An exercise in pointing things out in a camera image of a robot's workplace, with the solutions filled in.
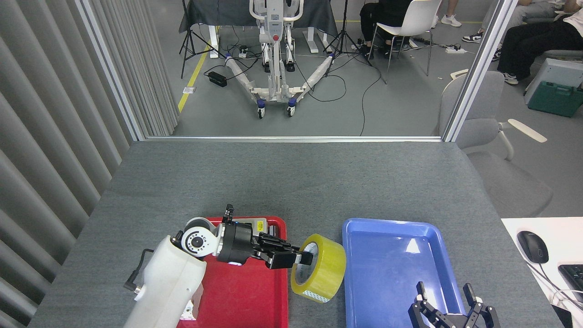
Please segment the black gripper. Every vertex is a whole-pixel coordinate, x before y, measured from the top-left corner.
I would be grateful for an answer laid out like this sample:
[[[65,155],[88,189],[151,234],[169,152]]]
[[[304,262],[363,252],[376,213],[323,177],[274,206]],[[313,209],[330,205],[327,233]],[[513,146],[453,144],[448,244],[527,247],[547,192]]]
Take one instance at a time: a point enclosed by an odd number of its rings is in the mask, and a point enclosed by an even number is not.
[[[217,261],[243,265],[248,258],[264,260],[269,269],[292,268],[294,264],[311,265],[314,255],[300,251],[281,238],[260,232],[256,242],[261,251],[254,249],[253,228],[248,223],[222,223],[222,247],[217,253]]]
[[[445,315],[428,302],[423,282],[416,285],[417,296],[409,307],[408,314],[413,328],[476,328],[479,317],[482,317],[486,328],[500,328],[500,322],[495,307],[486,305],[474,293],[472,285],[466,283],[463,287],[466,302],[470,309],[468,315]]]

